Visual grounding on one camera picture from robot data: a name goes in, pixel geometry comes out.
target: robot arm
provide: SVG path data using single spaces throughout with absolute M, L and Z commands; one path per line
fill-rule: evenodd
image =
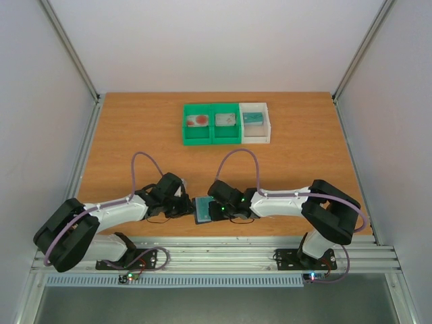
M 89 212 L 64 232 L 68 224 L 85 211 Z M 159 213 L 164 213 L 166 218 L 176 218 L 191 212 L 192 203 L 183 181 L 172 173 L 166 173 L 157 184 L 135 191 L 132 197 L 85 205 L 75 198 L 66 200 L 38 230 L 33 242 L 44 254 L 48 251 L 48 259 L 58 272 L 89 260 L 110 260 L 124 267 L 140 251 L 120 233 L 95 236 L 97 233 Z
M 272 215 L 306 218 L 314 230 L 304 236 L 297 257 L 307 268 L 335 244 L 350 244 L 358 218 L 356 211 L 341 202 L 308 196 L 316 193 L 340 198 L 360 208 L 357 201 L 323 180 L 315 180 L 312 186 L 297 190 L 248 188 L 245 192 L 216 180 L 208 192 L 215 200 L 211 202 L 209 212 L 217 219 L 258 219 Z

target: wooden tabletop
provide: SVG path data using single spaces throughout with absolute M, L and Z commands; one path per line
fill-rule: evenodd
M 266 102 L 271 122 L 270 144 L 184 146 L 184 103 Z M 360 191 L 330 94 L 326 92 L 181 92 L 109 93 L 92 144 L 78 195 L 82 203 L 100 203 L 131 191 L 130 159 L 145 151 L 162 171 L 186 179 L 190 197 L 206 196 L 222 158 L 246 147 L 258 157 L 261 186 L 289 190 L 324 179 L 358 200 Z M 145 157 L 136 160 L 137 188 L 159 180 Z M 243 191 L 255 186 L 255 170 L 247 153 L 232 155 L 221 179 Z M 151 221 L 163 221 L 162 215 Z M 312 229 L 300 217 L 258 219 L 247 225 L 229 221 L 196 225 L 192 215 L 164 224 L 147 221 L 112 227 L 104 233 L 127 236 L 284 236 Z M 363 234 L 370 234 L 368 227 Z

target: purple cable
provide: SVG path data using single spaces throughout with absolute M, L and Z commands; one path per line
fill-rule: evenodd
M 137 260 L 141 259 L 144 254 L 147 254 L 147 253 L 149 253 L 151 251 L 154 251 L 154 250 L 161 250 L 162 252 L 164 252 L 165 255 L 167 256 L 167 259 L 165 260 L 165 262 L 161 266 L 156 267 L 154 269 L 143 269 L 143 271 L 158 271 L 158 270 L 162 270 L 163 268 L 165 268 L 167 266 L 169 260 L 171 259 L 171 256 L 169 255 L 168 250 L 166 248 L 163 248 L 162 246 L 156 246 L 154 248 L 150 248 L 148 250 L 145 250 L 143 253 L 141 253 L 140 255 L 138 255 L 132 262 L 130 262 L 125 267 L 120 267 L 118 265 L 115 265 L 111 261 L 108 261 L 108 260 L 102 260 L 102 261 L 105 262 L 105 263 L 107 263 L 110 267 L 113 267 L 116 270 L 125 270 L 128 267 L 130 267 L 131 265 L 133 265 Z
M 155 165 L 157 171 L 161 174 L 161 176 L 163 176 L 163 172 L 162 172 L 161 168 L 158 166 L 158 164 L 157 164 L 157 162 L 155 161 L 154 158 L 152 158 L 150 155 L 148 155 L 145 152 L 141 152 L 141 151 L 136 152 L 132 156 L 132 160 L 130 161 L 130 174 L 132 176 L 132 192 L 131 192 L 131 194 L 129 196 L 129 200 L 132 199 L 134 197 L 134 194 L 135 194 L 135 187 L 136 187 L 136 183 L 135 183 L 135 158 L 138 155 L 144 155 L 145 157 L 148 157 L 153 162 L 153 164 Z
M 75 216 L 69 223 L 67 223 L 67 225 L 60 231 L 60 233 L 58 233 L 58 235 L 55 237 L 55 239 L 52 241 L 51 245 L 48 247 L 46 253 L 45 253 L 45 257 L 43 259 L 43 264 L 48 267 L 51 265 L 51 263 L 49 262 L 49 256 L 51 255 L 51 253 L 53 252 L 54 247 L 57 245 L 57 243 L 60 241 L 60 239 L 63 237 L 63 235 L 77 222 L 79 221 L 81 218 L 83 218 L 85 215 L 92 213 L 93 211 L 97 211 L 98 209 L 104 209 L 107 207 L 113 207 L 113 206 L 118 206 L 118 205 L 122 205 L 122 204 L 127 204 L 129 203 L 129 200 L 131 200 L 132 198 L 134 198 L 135 195 L 135 187 L 136 187 L 136 182 L 135 182 L 135 158 L 138 155 L 144 155 L 146 157 L 148 157 L 153 164 L 156 166 L 157 171 L 159 171 L 159 173 L 161 174 L 161 176 L 163 176 L 163 172 L 161 170 L 161 168 L 158 166 L 157 162 L 147 153 L 145 152 L 136 152 L 133 156 L 132 156 L 132 160 L 130 162 L 130 173 L 132 175 L 132 193 L 130 194 L 130 196 L 126 199 L 120 199 L 117 201 L 113 201 L 113 202 L 106 202 L 105 204 L 100 204 L 99 207 L 92 207 L 89 208 L 83 212 L 81 212 L 80 214 L 78 214 L 77 216 Z
M 298 194 L 288 194 L 288 193 L 285 193 L 285 194 L 265 194 L 261 190 L 261 187 L 260 187 L 259 163 L 258 163 L 257 156 L 251 150 L 248 150 L 247 148 L 237 148 L 237 149 L 232 150 L 231 152 L 229 152 L 222 159 L 222 162 L 221 162 L 221 164 L 219 166 L 219 169 L 217 170 L 215 180 L 219 179 L 219 175 L 220 175 L 220 173 L 222 171 L 223 164 L 226 162 L 227 158 L 229 156 L 233 155 L 234 153 L 240 152 L 240 151 L 249 153 L 252 156 L 252 158 L 254 159 L 255 170 L 256 170 L 256 191 L 261 196 L 264 196 L 264 197 L 293 197 L 293 198 L 297 197 L 297 196 L 302 196 L 302 197 L 317 197 L 317 198 L 324 198 L 324 199 L 327 199 L 327 200 L 334 200 L 334 201 L 337 201 L 339 203 L 342 203 L 342 204 L 344 204 L 344 205 L 352 208 L 354 211 L 356 211 L 360 215 L 360 217 L 362 217 L 363 224 L 359 228 L 356 228 L 354 230 L 354 233 L 358 233 L 358 232 L 364 230 L 366 228 L 367 224 L 369 223 L 368 220 L 367 220 L 366 215 L 356 205 L 352 204 L 349 201 L 346 201 L 344 199 L 336 197 L 336 196 L 330 196 L 328 194 L 315 194 L 315 193 L 312 193 L 312 192 L 303 192 L 303 193 L 298 193 Z
M 344 280 L 346 278 L 346 276 L 348 275 L 348 273 L 350 272 L 350 256 L 348 255 L 348 251 L 346 250 L 345 246 L 341 245 L 342 249 L 345 252 L 346 255 L 346 270 L 344 272 L 343 275 L 341 275 L 340 277 L 338 277 L 337 279 L 334 280 L 304 280 L 304 282 L 307 283 L 317 283 L 317 284 L 335 284 L 341 280 Z

